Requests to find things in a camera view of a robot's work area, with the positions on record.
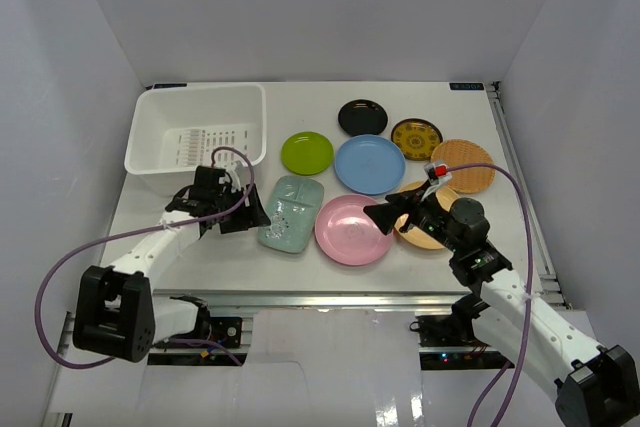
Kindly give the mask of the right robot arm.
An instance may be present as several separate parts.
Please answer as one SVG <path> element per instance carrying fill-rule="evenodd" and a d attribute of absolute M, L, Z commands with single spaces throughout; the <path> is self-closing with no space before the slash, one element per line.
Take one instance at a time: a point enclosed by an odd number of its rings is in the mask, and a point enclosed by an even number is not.
<path fill-rule="evenodd" d="M 566 426 L 621 426 L 639 414 L 639 381 L 632 356 L 607 348 L 527 292 L 511 262 L 489 241 L 481 203 L 457 199 L 443 209 L 424 188 L 387 196 L 365 214 L 390 233 L 398 218 L 449 249 L 449 265 L 469 295 L 458 301 L 453 337 L 490 345 L 525 373 L 554 403 Z"/>

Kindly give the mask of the green round plate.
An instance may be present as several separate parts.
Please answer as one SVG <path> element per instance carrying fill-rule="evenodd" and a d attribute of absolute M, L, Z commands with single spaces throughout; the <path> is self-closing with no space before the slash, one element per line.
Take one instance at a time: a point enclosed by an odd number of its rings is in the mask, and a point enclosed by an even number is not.
<path fill-rule="evenodd" d="M 319 174 L 331 165 L 333 159 L 332 143 L 318 132 L 304 131 L 293 134 L 281 148 L 283 165 L 298 175 Z"/>

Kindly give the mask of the blue round plate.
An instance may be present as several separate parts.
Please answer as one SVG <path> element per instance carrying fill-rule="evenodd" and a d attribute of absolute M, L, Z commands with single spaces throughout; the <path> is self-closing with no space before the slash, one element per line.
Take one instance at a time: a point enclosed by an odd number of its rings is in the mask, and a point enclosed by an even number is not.
<path fill-rule="evenodd" d="M 379 135 L 364 134 L 345 141 L 334 158 L 340 182 L 353 192 L 378 196 L 399 186 L 406 172 L 401 150 Z"/>

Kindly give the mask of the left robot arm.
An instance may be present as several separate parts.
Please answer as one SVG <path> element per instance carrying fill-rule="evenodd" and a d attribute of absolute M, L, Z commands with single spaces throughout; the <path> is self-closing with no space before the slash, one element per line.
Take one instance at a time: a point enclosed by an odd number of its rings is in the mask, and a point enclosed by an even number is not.
<path fill-rule="evenodd" d="M 212 325 L 206 302 L 190 295 L 157 299 L 159 280 L 209 230 L 230 234 L 269 223 L 254 183 L 241 186 L 228 170 L 198 167 L 191 184 L 165 206 L 155 230 L 108 266 L 84 272 L 74 347 L 139 362 L 161 341 L 202 345 Z"/>

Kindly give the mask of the pale green rectangular divided plate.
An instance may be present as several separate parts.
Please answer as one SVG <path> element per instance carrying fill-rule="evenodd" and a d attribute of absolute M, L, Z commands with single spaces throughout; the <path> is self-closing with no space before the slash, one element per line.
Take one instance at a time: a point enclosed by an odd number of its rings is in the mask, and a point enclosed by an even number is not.
<path fill-rule="evenodd" d="M 324 192 L 324 186 L 313 179 L 281 177 L 265 207 L 270 225 L 258 229 L 258 242 L 280 252 L 302 253 L 310 241 Z"/>

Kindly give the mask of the black round plate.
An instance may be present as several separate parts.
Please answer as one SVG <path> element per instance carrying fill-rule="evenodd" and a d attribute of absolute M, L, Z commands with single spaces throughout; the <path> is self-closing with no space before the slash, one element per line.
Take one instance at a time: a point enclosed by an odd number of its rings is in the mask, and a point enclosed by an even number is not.
<path fill-rule="evenodd" d="M 379 135 L 388 125 L 386 110 L 368 99 L 356 99 L 344 104 L 338 113 L 338 124 L 349 136 Z"/>

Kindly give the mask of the orange woven round plate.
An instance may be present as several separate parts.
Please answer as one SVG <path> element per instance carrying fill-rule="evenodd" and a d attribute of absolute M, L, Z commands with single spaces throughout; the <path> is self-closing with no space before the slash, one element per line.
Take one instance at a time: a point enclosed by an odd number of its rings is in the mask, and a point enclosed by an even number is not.
<path fill-rule="evenodd" d="M 464 139 L 446 140 L 432 152 L 432 161 L 442 161 L 448 167 L 470 164 L 492 164 L 489 153 L 478 144 Z M 462 194 L 486 190 L 494 181 L 495 172 L 487 167 L 468 167 L 452 174 L 449 187 Z"/>

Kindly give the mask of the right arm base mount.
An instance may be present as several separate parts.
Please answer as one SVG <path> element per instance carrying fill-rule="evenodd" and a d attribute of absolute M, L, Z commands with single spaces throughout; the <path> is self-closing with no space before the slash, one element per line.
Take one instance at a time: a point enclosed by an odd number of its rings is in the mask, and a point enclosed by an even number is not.
<path fill-rule="evenodd" d="M 449 315 L 421 315 L 409 325 L 418 336 L 422 371 L 499 370 L 507 360 L 456 327 Z"/>

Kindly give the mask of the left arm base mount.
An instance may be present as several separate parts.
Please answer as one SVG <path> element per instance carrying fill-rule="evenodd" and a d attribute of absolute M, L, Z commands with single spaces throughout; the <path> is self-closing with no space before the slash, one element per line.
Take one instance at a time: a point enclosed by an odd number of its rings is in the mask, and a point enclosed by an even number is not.
<path fill-rule="evenodd" d="M 201 333 L 177 334 L 156 343 L 147 363 L 154 366 L 239 367 L 246 360 L 241 317 L 211 317 Z"/>

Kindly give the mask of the pink round plate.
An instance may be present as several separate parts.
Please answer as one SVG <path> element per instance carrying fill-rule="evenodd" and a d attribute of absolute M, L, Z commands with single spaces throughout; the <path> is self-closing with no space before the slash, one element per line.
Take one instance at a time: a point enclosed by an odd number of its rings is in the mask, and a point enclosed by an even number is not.
<path fill-rule="evenodd" d="M 327 202 L 314 226 L 316 242 L 330 259 L 346 266 L 364 266 L 381 259 L 391 248 L 393 236 L 383 235 L 365 214 L 376 205 L 368 196 L 348 194 Z"/>

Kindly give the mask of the yellow patterned round plate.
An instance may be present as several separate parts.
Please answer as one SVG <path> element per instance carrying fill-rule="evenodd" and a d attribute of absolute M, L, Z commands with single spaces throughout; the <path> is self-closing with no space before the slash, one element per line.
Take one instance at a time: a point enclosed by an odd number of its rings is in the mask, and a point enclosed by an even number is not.
<path fill-rule="evenodd" d="M 428 161 L 444 138 L 431 122 L 419 118 L 407 118 L 398 122 L 390 134 L 391 141 L 411 161 Z"/>

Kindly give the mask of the tan wooden round plate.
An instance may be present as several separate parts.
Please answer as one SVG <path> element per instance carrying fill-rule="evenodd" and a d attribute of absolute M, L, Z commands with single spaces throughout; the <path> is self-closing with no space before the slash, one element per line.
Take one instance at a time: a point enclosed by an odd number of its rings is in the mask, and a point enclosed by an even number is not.
<path fill-rule="evenodd" d="M 448 186 L 439 188 L 436 191 L 436 198 L 439 205 L 446 211 L 449 211 L 453 202 L 459 198 L 458 194 Z M 400 216 L 395 222 L 394 229 L 401 239 L 409 244 L 425 249 L 425 250 L 441 250 L 444 249 L 438 241 L 423 232 L 417 227 L 411 227 L 407 232 L 401 232 L 400 228 L 407 220 L 407 215 Z"/>

